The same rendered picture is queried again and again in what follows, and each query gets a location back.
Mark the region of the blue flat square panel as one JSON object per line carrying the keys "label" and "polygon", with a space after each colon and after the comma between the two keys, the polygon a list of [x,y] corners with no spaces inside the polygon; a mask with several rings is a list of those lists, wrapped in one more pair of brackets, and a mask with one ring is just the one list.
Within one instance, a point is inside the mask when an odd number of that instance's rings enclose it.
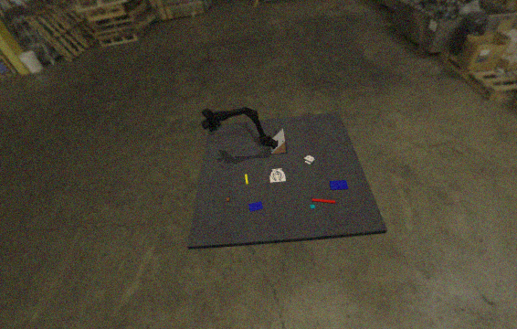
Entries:
{"label": "blue flat square panel", "polygon": [[260,210],[263,208],[261,201],[249,204],[248,206],[249,206],[250,212]]}

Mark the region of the blue flat plate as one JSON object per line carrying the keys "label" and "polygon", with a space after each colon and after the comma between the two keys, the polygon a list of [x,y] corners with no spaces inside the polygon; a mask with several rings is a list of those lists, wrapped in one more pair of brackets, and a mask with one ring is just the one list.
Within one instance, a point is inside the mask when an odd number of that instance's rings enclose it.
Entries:
{"label": "blue flat plate", "polygon": [[331,190],[345,190],[348,189],[346,180],[329,181]]}

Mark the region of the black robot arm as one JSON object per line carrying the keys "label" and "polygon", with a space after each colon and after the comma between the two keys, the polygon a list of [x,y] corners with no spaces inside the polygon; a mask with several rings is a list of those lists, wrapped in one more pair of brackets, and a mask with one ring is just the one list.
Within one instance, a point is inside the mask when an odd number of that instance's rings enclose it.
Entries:
{"label": "black robot arm", "polygon": [[203,112],[203,115],[206,117],[206,119],[201,121],[201,124],[202,124],[203,129],[204,128],[207,129],[208,125],[210,125],[208,120],[210,120],[210,122],[212,124],[215,124],[219,127],[219,125],[221,124],[220,121],[224,121],[229,117],[237,116],[240,114],[246,114],[256,124],[258,133],[260,135],[259,141],[260,141],[260,143],[262,143],[262,145],[270,146],[270,147],[272,147],[272,149],[274,149],[278,146],[278,141],[275,141],[274,139],[272,139],[270,135],[266,136],[266,134],[263,132],[262,127],[259,122],[258,112],[255,110],[252,110],[250,108],[247,108],[247,107],[235,109],[232,111],[214,111],[214,112],[212,112],[210,109],[207,109]]}

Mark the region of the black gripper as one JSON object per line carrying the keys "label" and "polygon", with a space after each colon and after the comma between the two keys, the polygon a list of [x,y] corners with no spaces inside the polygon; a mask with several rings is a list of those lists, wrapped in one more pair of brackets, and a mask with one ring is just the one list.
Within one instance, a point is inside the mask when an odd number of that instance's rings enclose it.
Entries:
{"label": "black gripper", "polygon": [[[207,110],[207,109],[208,109],[208,108],[205,108],[205,109],[203,109],[203,110],[201,111],[201,112],[202,112],[202,115],[203,115],[203,112],[204,112],[205,110]],[[209,131],[210,131],[210,132],[215,131],[215,130],[217,129],[216,125],[215,125],[215,124],[212,124],[212,123],[210,122],[210,120],[208,120],[208,121],[209,121],[209,123],[210,123],[210,125],[208,125],[208,129],[209,129]]]}

